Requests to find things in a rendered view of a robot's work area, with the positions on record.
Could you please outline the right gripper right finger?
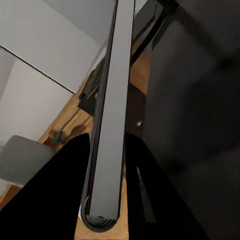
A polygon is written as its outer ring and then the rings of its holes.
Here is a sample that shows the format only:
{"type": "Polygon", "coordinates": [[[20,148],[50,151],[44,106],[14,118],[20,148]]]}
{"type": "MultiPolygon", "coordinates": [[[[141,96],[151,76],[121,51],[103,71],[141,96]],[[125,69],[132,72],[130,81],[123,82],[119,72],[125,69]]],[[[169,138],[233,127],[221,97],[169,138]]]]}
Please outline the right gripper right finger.
{"type": "Polygon", "coordinates": [[[125,134],[129,240],[210,240],[144,141],[125,134]],[[141,174],[156,223],[145,220],[141,174]]]}

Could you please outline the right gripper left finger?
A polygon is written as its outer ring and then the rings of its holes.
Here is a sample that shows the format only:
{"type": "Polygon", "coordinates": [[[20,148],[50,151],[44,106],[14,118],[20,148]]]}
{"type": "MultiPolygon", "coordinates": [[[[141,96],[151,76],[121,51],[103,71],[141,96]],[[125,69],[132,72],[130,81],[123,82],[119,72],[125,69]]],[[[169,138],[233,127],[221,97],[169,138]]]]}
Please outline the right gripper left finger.
{"type": "Polygon", "coordinates": [[[88,133],[64,144],[0,209],[0,240],[74,240],[90,150],[88,133]]]}

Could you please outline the notebook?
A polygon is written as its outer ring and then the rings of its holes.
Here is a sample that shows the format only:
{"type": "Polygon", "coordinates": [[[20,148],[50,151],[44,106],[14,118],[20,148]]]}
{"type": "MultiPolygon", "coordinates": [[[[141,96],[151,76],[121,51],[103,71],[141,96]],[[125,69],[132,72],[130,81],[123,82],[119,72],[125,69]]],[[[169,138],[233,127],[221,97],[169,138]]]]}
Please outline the notebook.
{"type": "Polygon", "coordinates": [[[120,218],[136,0],[115,0],[78,216],[95,233],[120,218]]]}

